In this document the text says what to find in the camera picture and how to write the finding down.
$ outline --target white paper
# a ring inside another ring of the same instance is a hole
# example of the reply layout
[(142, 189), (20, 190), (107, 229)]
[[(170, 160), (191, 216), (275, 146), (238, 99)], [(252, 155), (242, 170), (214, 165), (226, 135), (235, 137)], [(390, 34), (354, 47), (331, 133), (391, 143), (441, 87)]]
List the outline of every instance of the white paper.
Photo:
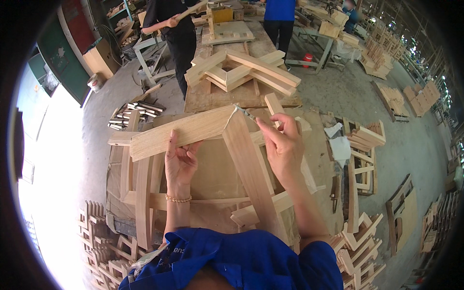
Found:
[(337, 137), (329, 140), (330, 147), (332, 148), (332, 155), (334, 159), (343, 168), (346, 160), (351, 157), (351, 148), (349, 140), (346, 136)]
[(324, 131), (327, 134), (327, 136), (329, 136), (329, 138), (332, 138), (335, 135), (335, 133), (337, 133), (337, 131), (340, 130), (342, 127), (342, 123), (337, 123), (330, 128), (324, 128)]

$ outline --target wrist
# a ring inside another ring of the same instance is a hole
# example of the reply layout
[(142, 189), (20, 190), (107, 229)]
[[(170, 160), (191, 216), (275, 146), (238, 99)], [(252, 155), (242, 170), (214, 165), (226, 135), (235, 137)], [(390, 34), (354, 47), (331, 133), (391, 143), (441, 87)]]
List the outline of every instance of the wrist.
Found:
[(190, 183), (168, 183), (168, 196), (176, 199), (186, 199), (190, 196)]
[(301, 171), (291, 173), (282, 180), (279, 180), (282, 187), (288, 191), (294, 191), (296, 189), (306, 188), (306, 182)]

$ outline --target black shirt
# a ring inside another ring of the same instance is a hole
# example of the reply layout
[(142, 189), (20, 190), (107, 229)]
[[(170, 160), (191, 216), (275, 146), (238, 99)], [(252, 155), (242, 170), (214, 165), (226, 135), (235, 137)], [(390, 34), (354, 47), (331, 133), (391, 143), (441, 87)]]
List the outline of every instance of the black shirt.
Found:
[[(176, 14), (182, 13), (187, 10), (187, 5), (195, 5), (197, 0), (148, 0), (147, 14), (143, 20), (143, 28), (155, 25), (156, 23), (163, 22), (173, 17)], [(176, 27), (164, 27), (161, 32), (164, 35), (172, 33), (185, 33), (191, 32), (195, 29), (192, 19), (184, 17), (179, 21)]]

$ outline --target door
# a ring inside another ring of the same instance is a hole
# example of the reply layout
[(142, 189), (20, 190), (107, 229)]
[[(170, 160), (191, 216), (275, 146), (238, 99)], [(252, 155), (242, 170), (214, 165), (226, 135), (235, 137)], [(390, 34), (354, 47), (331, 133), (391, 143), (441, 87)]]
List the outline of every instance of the door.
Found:
[(57, 15), (39, 35), (37, 45), (55, 77), (82, 107), (90, 91), (89, 75), (66, 40)]

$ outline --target wooden stick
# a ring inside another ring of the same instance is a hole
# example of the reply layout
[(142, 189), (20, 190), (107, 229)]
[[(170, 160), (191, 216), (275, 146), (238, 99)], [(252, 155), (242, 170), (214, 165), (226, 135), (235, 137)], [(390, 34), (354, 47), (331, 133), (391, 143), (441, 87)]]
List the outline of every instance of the wooden stick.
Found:
[(181, 21), (183, 18), (185, 18), (186, 16), (192, 14), (195, 10), (197, 10), (198, 8), (202, 7), (203, 5), (206, 5), (206, 3), (208, 3), (208, 0), (203, 0), (195, 5), (193, 5), (192, 7), (190, 7), (189, 9), (185, 10), (184, 12), (182, 12), (179, 16), (176, 17), (176, 20), (177, 21)]
[(265, 175), (259, 165), (245, 116), (242, 113), (233, 114), (222, 132), (222, 136), (243, 186), (256, 210), (259, 227), (284, 240), (285, 229), (282, 229), (279, 224), (276, 209), (268, 193)]

